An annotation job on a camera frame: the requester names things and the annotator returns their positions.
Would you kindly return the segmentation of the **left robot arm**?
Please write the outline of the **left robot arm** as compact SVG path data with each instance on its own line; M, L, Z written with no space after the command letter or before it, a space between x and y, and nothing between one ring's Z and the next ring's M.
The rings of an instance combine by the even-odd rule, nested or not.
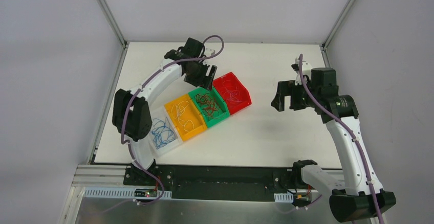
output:
M139 168L136 178L143 185L151 185L156 179L155 170L150 168L155 160L151 149L140 149L153 126L150 106L180 78L195 87L211 90L217 67L206 61L220 55L225 44L215 51L206 48L205 43L205 40L187 39L183 46L168 51L155 72L143 83L115 92L112 124L120 133L121 144L128 147L132 164Z

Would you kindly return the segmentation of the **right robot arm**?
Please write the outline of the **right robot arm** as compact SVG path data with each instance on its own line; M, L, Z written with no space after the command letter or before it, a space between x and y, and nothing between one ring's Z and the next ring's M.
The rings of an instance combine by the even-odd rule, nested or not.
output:
M394 193L386 191L368 158L354 99L340 95L336 71L332 68L295 68L294 80L278 83L271 102L277 111L313 108L329 131L342 166L344 182L339 183L314 160L293 163L290 183L297 189L310 186L329 202L338 222L376 218L384 223L383 213L396 204Z

